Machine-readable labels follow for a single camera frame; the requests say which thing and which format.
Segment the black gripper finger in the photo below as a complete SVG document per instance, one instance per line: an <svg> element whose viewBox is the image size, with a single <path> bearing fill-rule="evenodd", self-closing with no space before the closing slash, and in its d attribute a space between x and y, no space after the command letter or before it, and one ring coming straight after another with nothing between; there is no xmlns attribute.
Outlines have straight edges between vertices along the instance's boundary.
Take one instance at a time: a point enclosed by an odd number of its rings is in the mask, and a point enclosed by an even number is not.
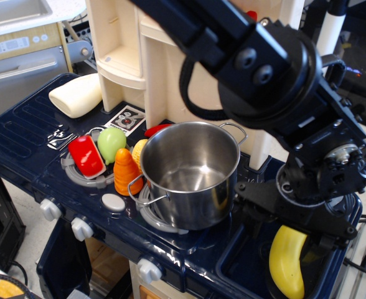
<svg viewBox="0 0 366 299"><path fill-rule="evenodd" d="M321 259L339 248L340 243L331 235L309 234L304 243L304 258Z"/></svg>
<svg viewBox="0 0 366 299"><path fill-rule="evenodd" d="M270 244L271 233L268 226L276 220L276 217L256 205L244 205L243 214L243 225L251 240L258 245Z"/></svg>

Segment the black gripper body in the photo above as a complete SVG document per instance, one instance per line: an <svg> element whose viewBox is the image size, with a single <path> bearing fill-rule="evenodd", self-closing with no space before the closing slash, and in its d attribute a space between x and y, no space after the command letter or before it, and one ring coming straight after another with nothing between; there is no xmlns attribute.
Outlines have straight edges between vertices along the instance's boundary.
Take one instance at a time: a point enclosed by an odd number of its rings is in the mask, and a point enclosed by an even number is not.
<svg viewBox="0 0 366 299"><path fill-rule="evenodd" d="M279 221L313 239L352 240L357 229L349 221L351 210L333 203L352 199L358 190L355 166L332 161L319 172L267 161L260 170L246 161L238 166L235 193L247 223Z"/></svg>

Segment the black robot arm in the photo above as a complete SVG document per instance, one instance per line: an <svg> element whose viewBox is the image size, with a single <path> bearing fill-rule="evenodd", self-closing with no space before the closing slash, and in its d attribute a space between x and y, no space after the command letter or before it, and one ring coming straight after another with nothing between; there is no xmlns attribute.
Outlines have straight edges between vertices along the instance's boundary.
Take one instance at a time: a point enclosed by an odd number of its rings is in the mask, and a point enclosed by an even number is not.
<svg viewBox="0 0 366 299"><path fill-rule="evenodd" d="M279 22L255 22L229 1L136 1L185 53L217 79L221 110L186 107L203 119L232 119L275 137L289 153L272 183L235 191L258 222L279 220L311 244L346 247L357 230L331 200L366 188L366 135L312 40Z"/></svg>

